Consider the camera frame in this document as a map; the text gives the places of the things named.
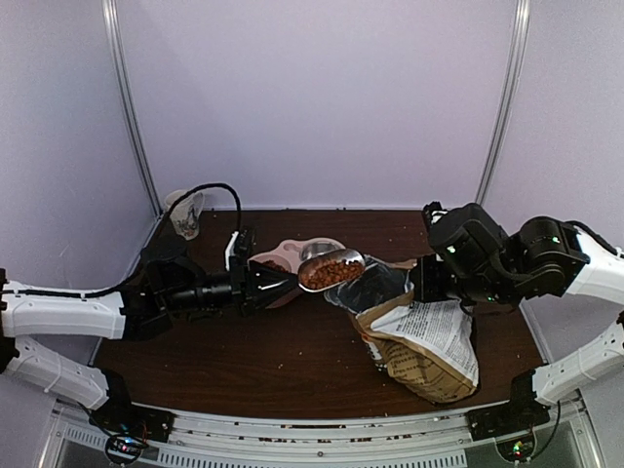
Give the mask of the pink double pet bowl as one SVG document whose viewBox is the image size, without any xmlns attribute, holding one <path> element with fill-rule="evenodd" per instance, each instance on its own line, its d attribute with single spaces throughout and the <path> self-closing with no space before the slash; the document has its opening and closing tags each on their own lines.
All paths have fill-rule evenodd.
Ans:
<svg viewBox="0 0 624 468">
<path fill-rule="evenodd" d="M 271 261 L 288 272 L 296 274 L 300 264 L 304 261 L 320 254 L 344 248 L 345 246 L 341 242 L 326 237 L 317 237 L 304 241 L 287 239 L 271 251 L 256 253 L 251 257 L 251 260 L 259 263 Z"/>
</svg>

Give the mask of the dog food bag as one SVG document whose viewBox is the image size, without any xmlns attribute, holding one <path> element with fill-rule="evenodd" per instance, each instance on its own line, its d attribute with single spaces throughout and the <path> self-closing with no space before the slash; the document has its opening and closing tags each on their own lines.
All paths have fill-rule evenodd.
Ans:
<svg viewBox="0 0 624 468">
<path fill-rule="evenodd" d="M 415 259 L 387 263 L 367 255 L 356 279 L 324 293 L 325 300 L 350 314 L 379 371 L 434 405 L 474 395 L 480 384 L 471 341 L 472 318 L 457 300 L 416 300 L 409 271 Z"/>
</svg>

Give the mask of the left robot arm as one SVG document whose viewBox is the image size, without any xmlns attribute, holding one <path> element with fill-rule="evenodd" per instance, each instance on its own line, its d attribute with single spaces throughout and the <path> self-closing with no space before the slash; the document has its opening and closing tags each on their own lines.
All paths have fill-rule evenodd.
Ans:
<svg viewBox="0 0 624 468">
<path fill-rule="evenodd" d="M 156 240 L 140 254 L 137 275 L 105 290 L 37 289 L 1 280 L 1 372 L 101 413 L 120 433 L 140 423 L 123 377 L 80 365 L 33 340 L 35 334 L 149 340 L 175 318 L 193 321 L 228 306 L 248 315 L 296 289 L 295 274 L 249 258 L 251 245 L 233 234 L 226 269 L 208 273 L 183 238 Z"/>
</svg>

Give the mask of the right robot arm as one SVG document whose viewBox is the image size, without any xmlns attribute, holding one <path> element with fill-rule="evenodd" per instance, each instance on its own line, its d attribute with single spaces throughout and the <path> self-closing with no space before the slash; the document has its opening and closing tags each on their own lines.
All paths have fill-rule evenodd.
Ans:
<svg viewBox="0 0 624 468">
<path fill-rule="evenodd" d="M 586 224 L 537 216 L 513 235 L 476 203 L 422 211 L 432 253 L 412 268 L 415 300 L 458 300 L 517 306 L 525 299 L 584 295 L 623 302 L 623 253 Z M 506 429 L 522 429 L 570 392 L 621 368 L 623 320 L 564 358 L 518 378 L 512 400 L 500 409 Z"/>
</svg>

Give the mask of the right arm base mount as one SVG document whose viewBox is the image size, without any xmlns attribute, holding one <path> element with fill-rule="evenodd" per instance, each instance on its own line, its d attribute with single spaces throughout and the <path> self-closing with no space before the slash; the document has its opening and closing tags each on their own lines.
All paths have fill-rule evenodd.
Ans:
<svg viewBox="0 0 624 468">
<path fill-rule="evenodd" d="M 537 453 L 534 429 L 550 421 L 547 407 L 535 402 L 511 401 L 466 413 L 473 442 L 493 439 L 498 454 L 506 462 L 530 462 Z"/>
</svg>

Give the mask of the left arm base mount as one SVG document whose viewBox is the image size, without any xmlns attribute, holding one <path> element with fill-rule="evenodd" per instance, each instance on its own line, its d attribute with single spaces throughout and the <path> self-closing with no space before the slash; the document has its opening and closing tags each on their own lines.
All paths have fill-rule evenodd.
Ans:
<svg viewBox="0 0 624 468">
<path fill-rule="evenodd" d="M 104 455 L 114 466 L 127 467 L 138 461 L 149 442 L 165 443 L 175 416 L 163 409 L 134 404 L 123 377 L 104 370 L 107 400 L 98 409 L 88 409 L 90 423 L 105 436 Z"/>
</svg>

